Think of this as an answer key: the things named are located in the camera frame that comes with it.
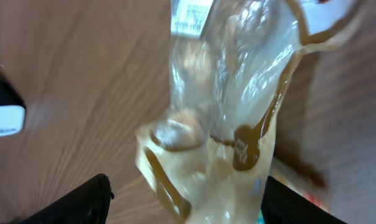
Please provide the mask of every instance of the wooden surface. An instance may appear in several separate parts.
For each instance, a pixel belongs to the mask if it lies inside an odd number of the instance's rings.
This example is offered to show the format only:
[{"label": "wooden surface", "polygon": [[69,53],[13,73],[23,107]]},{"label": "wooden surface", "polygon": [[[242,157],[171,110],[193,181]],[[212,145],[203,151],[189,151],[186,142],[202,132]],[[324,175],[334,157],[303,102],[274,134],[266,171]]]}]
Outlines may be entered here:
[{"label": "wooden surface", "polygon": [[[0,138],[0,222],[105,173],[107,223],[172,223],[134,166],[134,131],[169,101],[169,17],[169,0],[0,1],[0,67],[27,104]],[[376,4],[343,49],[304,58],[277,145],[326,177],[334,215],[376,223]]]}]

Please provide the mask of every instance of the brown tabletop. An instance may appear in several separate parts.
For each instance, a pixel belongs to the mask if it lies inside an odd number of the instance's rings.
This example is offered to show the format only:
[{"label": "brown tabletop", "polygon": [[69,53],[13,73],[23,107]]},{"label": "brown tabletop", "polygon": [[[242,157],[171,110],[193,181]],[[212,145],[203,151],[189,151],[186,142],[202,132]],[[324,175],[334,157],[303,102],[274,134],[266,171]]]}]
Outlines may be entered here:
[{"label": "brown tabletop", "polygon": [[[172,223],[134,166],[134,131],[169,102],[169,24],[169,0],[0,1],[0,67],[27,105],[0,138],[0,222],[104,173],[107,223]],[[335,216],[376,223],[376,4],[342,49],[303,59],[277,145],[325,177]]]}]

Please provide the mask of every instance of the sticker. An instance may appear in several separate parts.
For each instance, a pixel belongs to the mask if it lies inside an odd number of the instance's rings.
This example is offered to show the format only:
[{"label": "sticker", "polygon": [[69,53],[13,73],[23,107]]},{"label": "sticker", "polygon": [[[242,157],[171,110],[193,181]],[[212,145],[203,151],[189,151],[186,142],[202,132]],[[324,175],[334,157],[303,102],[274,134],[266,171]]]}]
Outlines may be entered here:
[{"label": "sticker", "polygon": [[199,38],[213,0],[173,0],[171,34]]}]

